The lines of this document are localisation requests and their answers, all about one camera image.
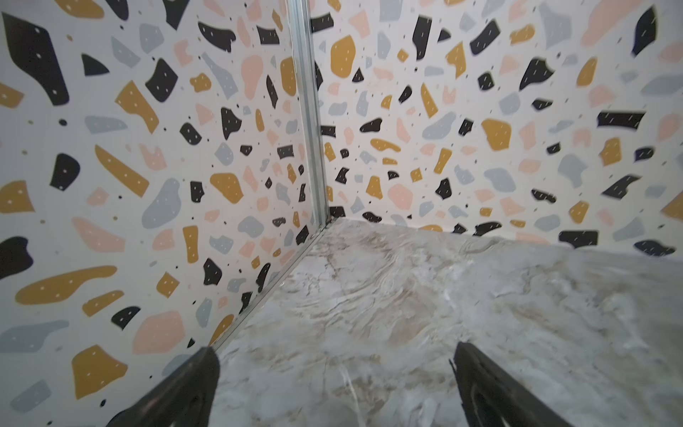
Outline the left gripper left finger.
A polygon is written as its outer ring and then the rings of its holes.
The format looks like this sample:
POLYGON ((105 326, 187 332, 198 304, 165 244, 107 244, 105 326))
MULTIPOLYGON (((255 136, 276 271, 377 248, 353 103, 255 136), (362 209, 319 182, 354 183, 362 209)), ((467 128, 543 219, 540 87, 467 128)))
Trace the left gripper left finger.
POLYGON ((220 369, 215 350, 203 347, 108 424, 128 427, 209 425, 220 369))

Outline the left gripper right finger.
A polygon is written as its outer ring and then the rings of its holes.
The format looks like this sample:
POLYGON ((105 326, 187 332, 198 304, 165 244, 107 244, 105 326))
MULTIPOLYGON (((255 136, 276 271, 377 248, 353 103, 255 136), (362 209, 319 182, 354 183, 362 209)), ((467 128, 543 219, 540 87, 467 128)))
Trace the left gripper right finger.
POLYGON ((543 427, 569 423, 476 345, 458 343, 449 361, 470 426, 543 427))

